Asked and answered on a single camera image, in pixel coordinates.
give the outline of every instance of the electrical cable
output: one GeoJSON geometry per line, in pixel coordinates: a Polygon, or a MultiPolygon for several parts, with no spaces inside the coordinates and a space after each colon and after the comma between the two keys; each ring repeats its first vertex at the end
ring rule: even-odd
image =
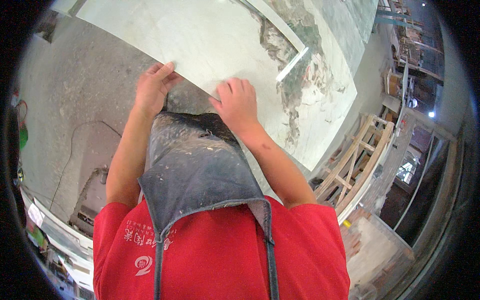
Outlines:
{"type": "Polygon", "coordinates": [[[121,138],[121,134],[116,131],[113,127],[111,127],[110,125],[108,125],[107,123],[105,123],[104,121],[87,121],[87,122],[83,122],[79,125],[77,125],[77,127],[75,127],[72,131],[72,136],[70,137],[70,155],[68,156],[68,160],[67,160],[67,163],[65,164],[65,166],[63,167],[63,170],[62,172],[60,173],[60,179],[59,179],[59,183],[57,185],[57,188],[55,189],[55,192],[53,193],[53,197],[52,197],[52,202],[50,203],[50,207],[48,208],[48,211],[50,211],[52,209],[52,205],[53,205],[53,201],[55,199],[55,195],[57,194],[58,190],[59,190],[59,187],[60,187],[60,183],[61,183],[61,179],[63,177],[63,173],[65,172],[65,169],[67,168],[68,166],[68,163],[70,163],[70,159],[72,158],[72,153],[73,153],[73,136],[75,135],[75,131],[80,128],[81,126],[85,125],[85,124],[92,124],[92,123],[102,123],[104,124],[105,126],[107,126],[108,128],[112,129],[113,132],[115,132],[120,138],[121,138]]]}

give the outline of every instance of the wooden pallet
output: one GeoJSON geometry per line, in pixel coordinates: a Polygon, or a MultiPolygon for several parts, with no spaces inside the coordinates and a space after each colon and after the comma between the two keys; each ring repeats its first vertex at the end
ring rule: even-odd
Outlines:
{"type": "Polygon", "coordinates": [[[369,115],[367,117],[362,116],[360,123],[360,130],[357,136],[351,136],[353,139],[352,144],[340,159],[339,163],[333,170],[330,168],[325,169],[329,174],[322,182],[322,184],[315,190],[315,196],[317,199],[325,197],[325,194],[331,193],[337,186],[342,187],[342,191],[336,203],[336,215],[338,216],[347,205],[353,200],[358,193],[362,185],[367,178],[373,175],[373,168],[377,165],[377,161],[380,154],[384,150],[385,146],[390,141],[394,124],[392,122],[385,121],[375,115],[369,115]],[[376,123],[380,123],[379,127],[385,127],[383,130],[379,130],[376,123]],[[372,146],[367,141],[373,136],[380,136],[377,146],[372,146]],[[363,172],[357,178],[352,177],[354,173],[355,161],[359,152],[365,149],[372,153],[368,160],[363,172]],[[339,176],[342,169],[350,162],[348,174],[345,178],[339,176]]]}

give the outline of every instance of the window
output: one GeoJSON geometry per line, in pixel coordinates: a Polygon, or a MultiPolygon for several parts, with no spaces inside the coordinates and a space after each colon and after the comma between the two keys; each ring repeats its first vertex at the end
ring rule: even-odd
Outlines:
{"type": "Polygon", "coordinates": [[[413,174],[417,170],[417,167],[420,164],[420,159],[413,155],[410,151],[405,153],[405,157],[403,158],[403,162],[398,168],[396,176],[398,179],[403,181],[406,184],[410,184],[410,181],[413,178],[413,174]]]}

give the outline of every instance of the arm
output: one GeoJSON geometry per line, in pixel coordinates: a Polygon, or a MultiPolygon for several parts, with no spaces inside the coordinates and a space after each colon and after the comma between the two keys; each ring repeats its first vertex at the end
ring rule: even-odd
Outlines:
{"type": "Polygon", "coordinates": [[[163,107],[167,92],[182,81],[173,63],[156,63],[140,76],[135,104],[128,117],[120,144],[107,177],[107,204],[119,202],[134,208],[140,195],[139,178],[145,170],[145,156],[152,122],[163,107]]]}
{"type": "Polygon", "coordinates": [[[217,87],[222,102],[210,98],[223,122],[251,151],[265,178],[286,208],[316,204],[305,177],[268,136],[257,119],[254,87],[248,80],[230,78],[217,87]]]}

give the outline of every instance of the hand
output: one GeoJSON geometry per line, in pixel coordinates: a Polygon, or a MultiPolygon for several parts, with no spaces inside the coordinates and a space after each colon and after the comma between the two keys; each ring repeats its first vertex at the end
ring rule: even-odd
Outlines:
{"type": "Polygon", "coordinates": [[[173,71],[174,68],[173,62],[166,65],[157,62],[140,75],[135,104],[147,116],[153,117],[159,113],[162,110],[167,93],[183,80],[183,77],[173,71]]]}
{"type": "Polygon", "coordinates": [[[257,97],[255,88],[246,79],[230,78],[216,87],[220,101],[213,97],[210,103],[223,122],[238,136],[257,128],[257,97]]]}

